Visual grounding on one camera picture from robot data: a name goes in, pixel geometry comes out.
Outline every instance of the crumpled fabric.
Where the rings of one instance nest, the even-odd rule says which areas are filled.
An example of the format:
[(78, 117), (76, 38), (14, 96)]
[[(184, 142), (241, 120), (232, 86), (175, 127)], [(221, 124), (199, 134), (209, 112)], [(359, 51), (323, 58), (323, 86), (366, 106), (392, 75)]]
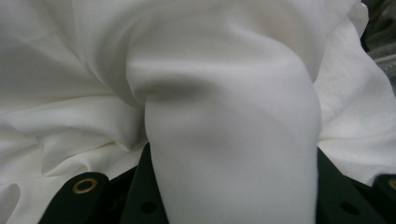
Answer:
[(2, 0), (0, 223), (147, 141), (170, 223), (314, 223), (317, 146), (363, 183), (396, 173), (366, 22), (356, 0)]

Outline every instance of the brass grommet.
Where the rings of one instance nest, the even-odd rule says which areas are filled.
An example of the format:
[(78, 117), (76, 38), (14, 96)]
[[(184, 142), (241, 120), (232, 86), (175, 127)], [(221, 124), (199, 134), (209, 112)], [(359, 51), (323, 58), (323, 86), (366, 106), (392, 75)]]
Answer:
[[(81, 185), (85, 184), (85, 183), (89, 183), (90, 185), (87, 188), (82, 188)], [(97, 185), (98, 185), (98, 181), (96, 179), (85, 178), (85, 179), (78, 181), (73, 186), (73, 192), (75, 192), (76, 194), (87, 193), (87, 192), (90, 192), (91, 190), (93, 190), (94, 188), (96, 188)]]
[(393, 188), (394, 190), (396, 190), (396, 179), (391, 179), (389, 181), (389, 185), (391, 188)]

